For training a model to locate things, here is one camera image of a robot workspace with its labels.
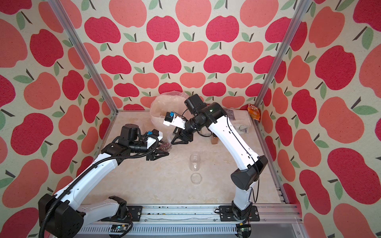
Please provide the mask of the clear tea jar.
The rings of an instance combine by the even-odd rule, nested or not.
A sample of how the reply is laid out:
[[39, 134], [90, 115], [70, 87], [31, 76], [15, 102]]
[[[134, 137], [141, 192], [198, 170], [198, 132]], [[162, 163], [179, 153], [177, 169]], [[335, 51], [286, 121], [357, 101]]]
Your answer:
[[189, 167], [191, 171], [198, 171], [200, 169], [201, 157], [198, 153], [193, 153], [190, 156]]
[[171, 137], [167, 137], [165, 140], [163, 140], [163, 142], [161, 143], [161, 145], [159, 146], [159, 150], [163, 151], [163, 152], [170, 152], [173, 148], [173, 145], [172, 145], [172, 138]]

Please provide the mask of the clear jar lid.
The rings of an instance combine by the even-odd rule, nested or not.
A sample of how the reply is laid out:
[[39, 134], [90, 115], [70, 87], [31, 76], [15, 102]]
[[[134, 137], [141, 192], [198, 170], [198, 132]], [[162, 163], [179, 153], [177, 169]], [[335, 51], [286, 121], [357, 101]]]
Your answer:
[[202, 181], [202, 176], [200, 173], [193, 173], [190, 177], [190, 180], [191, 180], [191, 183], [192, 184], [195, 184], [195, 185], [198, 185], [201, 183]]

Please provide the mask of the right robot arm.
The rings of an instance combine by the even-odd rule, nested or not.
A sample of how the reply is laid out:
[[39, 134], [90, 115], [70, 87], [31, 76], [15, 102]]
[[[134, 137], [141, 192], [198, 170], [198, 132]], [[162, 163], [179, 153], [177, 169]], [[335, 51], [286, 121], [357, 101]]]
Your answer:
[[208, 128], [227, 148], [237, 164], [237, 170], [231, 174], [231, 180], [236, 186], [232, 201], [232, 213], [237, 221], [247, 221], [251, 214], [251, 185], [260, 180], [260, 175], [268, 164], [268, 159], [259, 156], [251, 149], [231, 124], [226, 111], [220, 104], [204, 103], [195, 94], [190, 96], [185, 105], [193, 115], [186, 118], [175, 112], [167, 112], [164, 125], [174, 126], [172, 145], [188, 144], [193, 141], [193, 135], [203, 128]]

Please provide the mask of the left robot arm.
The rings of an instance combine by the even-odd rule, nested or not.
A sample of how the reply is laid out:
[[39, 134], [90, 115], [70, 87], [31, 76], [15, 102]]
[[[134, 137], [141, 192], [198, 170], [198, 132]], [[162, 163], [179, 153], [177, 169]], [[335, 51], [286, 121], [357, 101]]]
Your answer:
[[162, 138], [163, 133], [158, 130], [142, 134], [138, 125], [124, 125], [121, 134], [102, 149], [87, 169], [64, 188], [39, 200], [38, 236], [43, 238], [48, 232], [56, 238], [73, 238], [83, 226], [96, 221], [119, 223], [120, 238], [129, 233], [134, 223], [124, 199], [111, 196], [89, 208], [81, 208], [81, 204], [105, 176], [125, 160], [146, 158], [155, 161], [168, 156], [167, 152], [159, 150]]

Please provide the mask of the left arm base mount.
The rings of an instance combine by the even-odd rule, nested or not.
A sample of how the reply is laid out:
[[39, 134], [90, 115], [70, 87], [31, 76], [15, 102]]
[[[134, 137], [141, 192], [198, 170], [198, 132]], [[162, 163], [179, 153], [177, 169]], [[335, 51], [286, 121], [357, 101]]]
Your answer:
[[116, 221], [123, 222], [139, 222], [142, 213], [142, 206], [120, 205], [117, 213], [112, 217]]

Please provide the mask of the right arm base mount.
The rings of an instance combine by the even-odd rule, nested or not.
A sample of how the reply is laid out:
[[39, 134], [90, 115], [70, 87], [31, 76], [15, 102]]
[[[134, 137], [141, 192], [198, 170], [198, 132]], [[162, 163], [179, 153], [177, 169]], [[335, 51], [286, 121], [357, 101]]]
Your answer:
[[248, 206], [245, 210], [240, 210], [234, 205], [221, 205], [215, 209], [215, 213], [220, 216], [221, 222], [259, 222], [260, 215], [256, 206]]

